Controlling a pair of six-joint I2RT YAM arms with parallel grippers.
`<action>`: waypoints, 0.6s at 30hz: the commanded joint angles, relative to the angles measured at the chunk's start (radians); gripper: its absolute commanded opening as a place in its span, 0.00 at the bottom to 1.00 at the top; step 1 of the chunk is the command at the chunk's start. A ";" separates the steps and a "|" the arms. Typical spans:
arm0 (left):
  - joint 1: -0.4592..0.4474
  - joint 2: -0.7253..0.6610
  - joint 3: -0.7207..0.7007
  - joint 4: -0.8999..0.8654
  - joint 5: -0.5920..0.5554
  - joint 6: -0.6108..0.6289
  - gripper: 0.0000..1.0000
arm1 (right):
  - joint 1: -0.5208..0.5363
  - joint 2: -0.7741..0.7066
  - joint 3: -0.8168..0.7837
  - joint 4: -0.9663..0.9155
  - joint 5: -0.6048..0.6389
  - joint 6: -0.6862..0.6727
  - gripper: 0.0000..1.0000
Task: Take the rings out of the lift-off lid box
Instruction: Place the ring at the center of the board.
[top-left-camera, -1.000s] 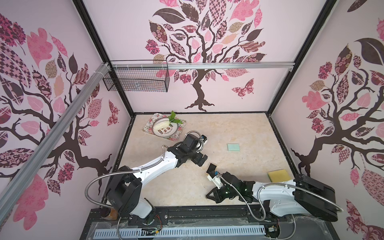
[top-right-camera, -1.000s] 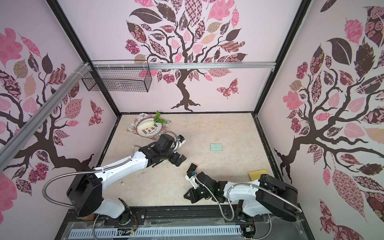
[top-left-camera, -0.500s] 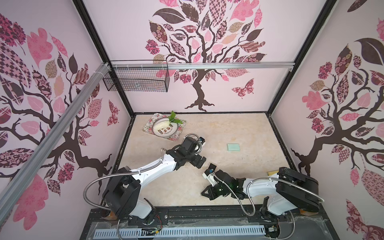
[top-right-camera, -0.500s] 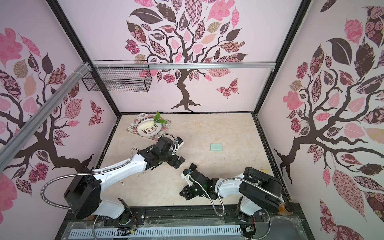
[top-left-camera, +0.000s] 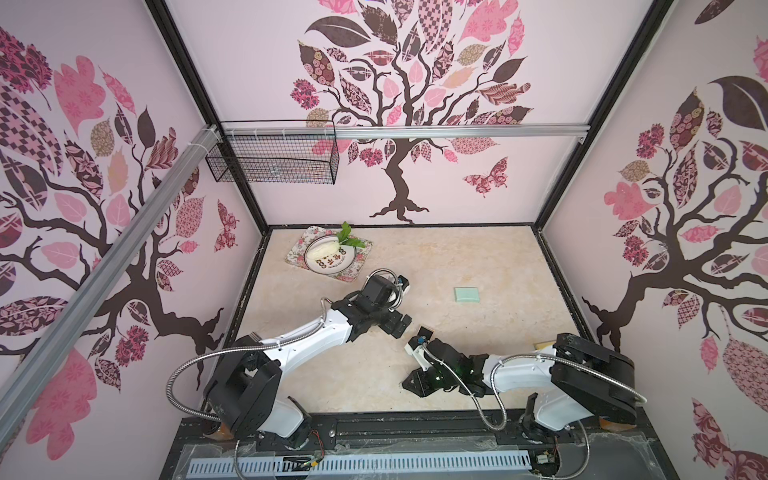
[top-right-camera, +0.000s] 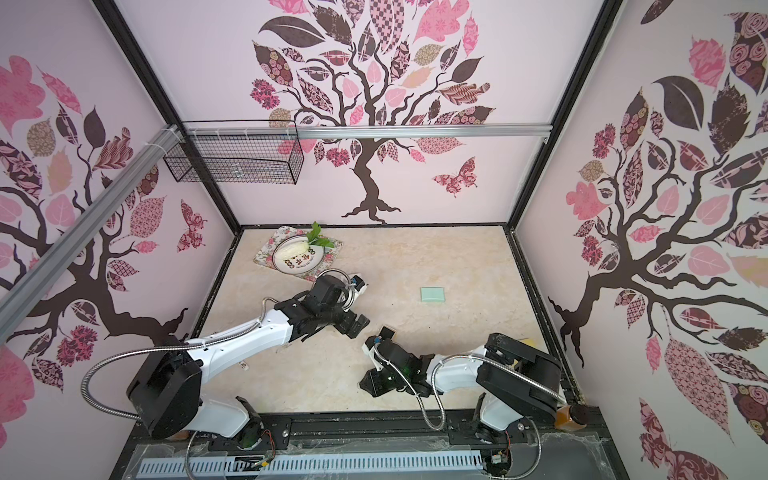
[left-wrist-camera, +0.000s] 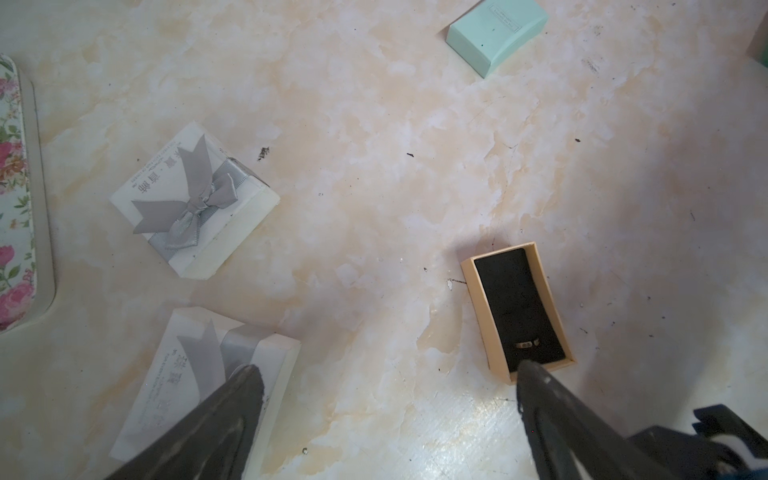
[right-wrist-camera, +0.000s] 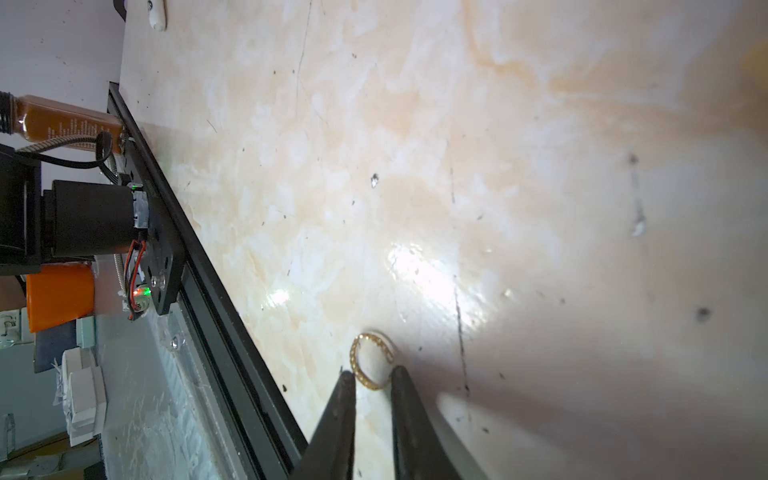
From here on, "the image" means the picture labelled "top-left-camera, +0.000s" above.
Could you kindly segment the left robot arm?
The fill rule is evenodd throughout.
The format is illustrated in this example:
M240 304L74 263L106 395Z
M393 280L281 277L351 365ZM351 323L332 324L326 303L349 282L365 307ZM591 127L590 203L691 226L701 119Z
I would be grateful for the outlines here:
M311 435L312 417L292 397L278 398L282 381L373 327L400 338L411 323L398 311L409 287L406 277L377 269L361 289L337 301L323 299L317 319L276 338L250 334L238 339L218 361L205 389L216 422L236 440L269 433L291 449L301 448Z

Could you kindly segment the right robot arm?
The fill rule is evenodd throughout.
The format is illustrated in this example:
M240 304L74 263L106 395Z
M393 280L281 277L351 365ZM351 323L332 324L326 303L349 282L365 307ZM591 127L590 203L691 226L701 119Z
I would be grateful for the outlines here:
M560 333L552 345L529 353L465 355L421 328L405 351L418 363L402 382L405 390L420 398L458 392L495 432L510 423L501 395L529 389L516 430L535 444L590 417L633 425L637 407L647 402L635 388L631 359L570 333Z

